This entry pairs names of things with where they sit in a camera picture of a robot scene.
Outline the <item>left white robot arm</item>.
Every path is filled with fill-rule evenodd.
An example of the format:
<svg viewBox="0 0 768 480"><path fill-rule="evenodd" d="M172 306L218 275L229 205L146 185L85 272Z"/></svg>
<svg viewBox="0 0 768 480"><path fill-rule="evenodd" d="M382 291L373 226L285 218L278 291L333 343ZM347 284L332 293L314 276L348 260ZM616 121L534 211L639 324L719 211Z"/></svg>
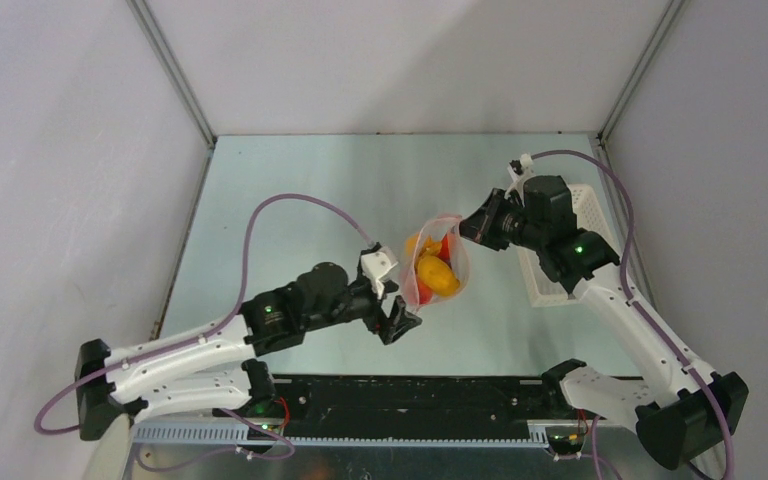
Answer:
<svg viewBox="0 0 768 480"><path fill-rule="evenodd" d="M193 410L229 409L264 416L278 393L263 356L300 345L311 331L360 320L385 345L421 319L396 295L391 311L364 273L351 280L333 263L320 263L296 280L244 302L227 323L219 320L158 341L110 348L100 339L79 349L78 431L100 439L121 415L131 423Z"/></svg>

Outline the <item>orange fried snack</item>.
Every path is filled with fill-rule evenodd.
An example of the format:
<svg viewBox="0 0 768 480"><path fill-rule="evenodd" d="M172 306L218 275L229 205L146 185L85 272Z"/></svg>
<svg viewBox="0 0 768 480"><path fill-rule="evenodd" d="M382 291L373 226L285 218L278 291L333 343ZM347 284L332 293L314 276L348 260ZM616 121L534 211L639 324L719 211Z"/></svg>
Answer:
<svg viewBox="0 0 768 480"><path fill-rule="evenodd" d="M429 235L420 237L420 233L417 232L405 241L404 253L408 259L416 261L428 255L437 257L442 247L443 242L441 240L434 240Z"/></svg>

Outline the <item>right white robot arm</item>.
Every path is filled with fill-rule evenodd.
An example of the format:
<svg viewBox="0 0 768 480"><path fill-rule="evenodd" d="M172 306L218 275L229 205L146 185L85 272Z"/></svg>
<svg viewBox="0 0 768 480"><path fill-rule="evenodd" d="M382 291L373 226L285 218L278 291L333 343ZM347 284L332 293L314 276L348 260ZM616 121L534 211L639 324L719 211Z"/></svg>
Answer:
<svg viewBox="0 0 768 480"><path fill-rule="evenodd" d="M676 470L736 432L749 388L718 373L683 342L621 272L621 258L599 233L582 228L559 176L525 180L521 192L493 190L461 221L460 235L499 251L530 250L548 279L595 313L637 367L637 384L570 359L545 372L545 411L577 409L634 432L661 467Z"/></svg>

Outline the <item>pink peach top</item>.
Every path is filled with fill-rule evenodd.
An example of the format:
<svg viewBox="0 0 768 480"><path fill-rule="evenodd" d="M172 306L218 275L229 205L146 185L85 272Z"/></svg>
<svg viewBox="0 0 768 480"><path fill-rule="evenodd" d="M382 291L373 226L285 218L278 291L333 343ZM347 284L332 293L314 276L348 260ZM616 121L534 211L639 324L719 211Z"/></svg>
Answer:
<svg viewBox="0 0 768 480"><path fill-rule="evenodd" d="M433 302L435 298L434 291L423 283L420 279L417 280L417 303L419 306L425 306Z"/></svg>

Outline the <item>clear zip top bag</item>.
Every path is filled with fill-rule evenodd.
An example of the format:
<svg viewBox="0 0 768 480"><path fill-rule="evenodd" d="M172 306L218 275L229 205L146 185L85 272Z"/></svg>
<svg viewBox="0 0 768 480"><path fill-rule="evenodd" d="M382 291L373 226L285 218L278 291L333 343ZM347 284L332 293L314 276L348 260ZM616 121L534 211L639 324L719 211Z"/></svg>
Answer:
<svg viewBox="0 0 768 480"><path fill-rule="evenodd" d="M412 313L451 300L468 285L471 266L459 229L462 220L439 215L404 242L399 284Z"/></svg>

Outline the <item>red chili pepper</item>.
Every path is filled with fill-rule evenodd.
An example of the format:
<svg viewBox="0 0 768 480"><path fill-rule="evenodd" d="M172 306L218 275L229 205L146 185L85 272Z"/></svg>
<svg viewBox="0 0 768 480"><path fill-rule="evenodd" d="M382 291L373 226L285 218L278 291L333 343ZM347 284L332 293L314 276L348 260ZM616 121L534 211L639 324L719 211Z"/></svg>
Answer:
<svg viewBox="0 0 768 480"><path fill-rule="evenodd" d="M441 238L440 249L437 253L437 257L447 264L451 262L451 243L452 235L450 232L448 232Z"/></svg>

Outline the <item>yellow mango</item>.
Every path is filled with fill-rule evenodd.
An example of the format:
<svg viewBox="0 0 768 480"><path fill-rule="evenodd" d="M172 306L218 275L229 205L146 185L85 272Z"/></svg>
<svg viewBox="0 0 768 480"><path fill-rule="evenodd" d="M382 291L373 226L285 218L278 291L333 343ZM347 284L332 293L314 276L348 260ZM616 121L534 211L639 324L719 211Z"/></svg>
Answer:
<svg viewBox="0 0 768 480"><path fill-rule="evenodd" d="M461 288L461 282L451 267L438 257L420 258L416 266L416 275L438 296L455 295Z"/></svg>

